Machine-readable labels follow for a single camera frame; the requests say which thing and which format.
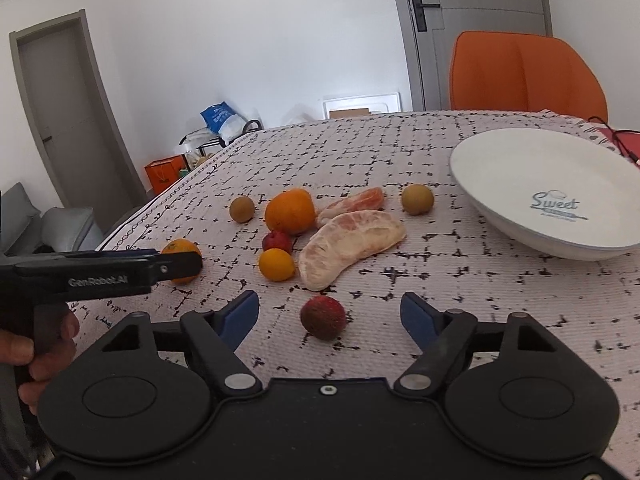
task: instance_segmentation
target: peeled pomelo segment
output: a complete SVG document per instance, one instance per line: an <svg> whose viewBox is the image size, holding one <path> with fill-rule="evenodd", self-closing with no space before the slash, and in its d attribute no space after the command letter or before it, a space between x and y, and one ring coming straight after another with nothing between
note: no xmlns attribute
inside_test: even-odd
<svg viewBox="0 0 640 480"><path fill-rule="evenodd" d="M406 229L385 211L354 211L329 220L300 253L298 269L309 290L323 290L344 269L401 242Z"/></svg>
<svg viewBox="0 0 640 480"><path fill-rule="evenodd" d="M348 196L337 202L333 202L318 213L316 218L316 227L321 228L326 225L329 220L344 213L354 211L380 209L385 201L385 192L381 187L372 187L366 189L357 195Z"/></svg>

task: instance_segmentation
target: door handle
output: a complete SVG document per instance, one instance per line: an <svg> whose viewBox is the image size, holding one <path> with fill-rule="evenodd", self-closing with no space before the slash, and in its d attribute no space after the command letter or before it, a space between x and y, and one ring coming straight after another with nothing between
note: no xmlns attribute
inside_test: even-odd
<svg viewBox="0 0 640 480"><path fill-rule="evenodd" d="M424 9L439 9L440 4L424 4L422 0L411 0L414 4L415 26L418 32L428 32L427 19L424 17Z"/></svg>

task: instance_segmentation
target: tangerine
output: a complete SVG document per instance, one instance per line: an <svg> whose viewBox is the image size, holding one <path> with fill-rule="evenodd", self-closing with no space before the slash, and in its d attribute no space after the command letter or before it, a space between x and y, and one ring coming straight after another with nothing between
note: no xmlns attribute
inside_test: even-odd
<svg viewBox="0 0 640 480"><path fill-rule="evenodd" d="M193 242L188 241L186 238L178 238L177 240L172 240L171 242L169 242L167 247L162 249L162 254L172 253L198 253L200 256L202 256L202 253L200 252L198 246ZM196 274L195 276L189 276L188 278L175 278L171 281L176 285L186 285L187 283L195 280L197 277L198 275Z"/></svg>
<svg viewBox="0 0 640 480"><path fill-rule="evenodd" d="M268 203L264 222L270 231L299 235L311 229L316 222L314 201L305 189L284 191Z"/></svg>
<svg viewBox="0 0 640 480"><path fill-rule="evenodd" d="M282 249L264 251L258 259L258 268L262 275L272 282L284 282L296 272L293 258Z"/></svg>

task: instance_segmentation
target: red object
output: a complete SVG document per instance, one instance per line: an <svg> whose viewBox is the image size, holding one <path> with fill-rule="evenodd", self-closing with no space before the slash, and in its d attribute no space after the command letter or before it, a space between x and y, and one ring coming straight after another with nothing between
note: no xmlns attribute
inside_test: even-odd
<svg viewBox="0 0 640 480"><path fill-rule="evenodd" d="M600 132L607 137L611 142L615 144L613 141L613 135L606 128L598 128ZM640 156L640 135L632 134L632 133L621 133L618 134L618 138L623 142L623 144L628 147L632 152L634 152L637 156Z"/></svg>
<svg viewBox="0 0 640 480"><path fill-rule="evenodd" d="M293 252L293 241L291 237L282 231L271 231L262 239L262 250L282 249L287 253Z"/></svg>
<svg viewBox="0 0 640 480"><path fill-rule="evenodd" d="M151 181L156 195L162 193L169 186L178 182L180 170L184 170L186 165L181 155L170 156L162 160L154 160L145 166L146 174Z"/></svg>
<svg viewBox="0 0 640 480"><path fill-rule="evenodd" d="M580 55L557 38L467 31L453 49L453 110L551 110L607 120L604 92Z"/></svg>
<svg viewBox="0 0 640 480"><path fill-rule="evenodd" d="M334 298L316 296L300 310L300 322L312 336L331 341L347 326L347 314Z"/></svg>

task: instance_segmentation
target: gray sofa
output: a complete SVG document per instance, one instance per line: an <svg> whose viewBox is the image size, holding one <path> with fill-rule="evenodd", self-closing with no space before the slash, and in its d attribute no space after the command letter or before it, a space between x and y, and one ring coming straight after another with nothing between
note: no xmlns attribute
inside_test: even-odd
<svg viewBox="0 0 640 480"><path fill-rule="evenodd" d="M104 239L90 207L53 207L40 216L21 183L0 196L0 253L24 256L51 247L57 253L92 251Z"/></svg>

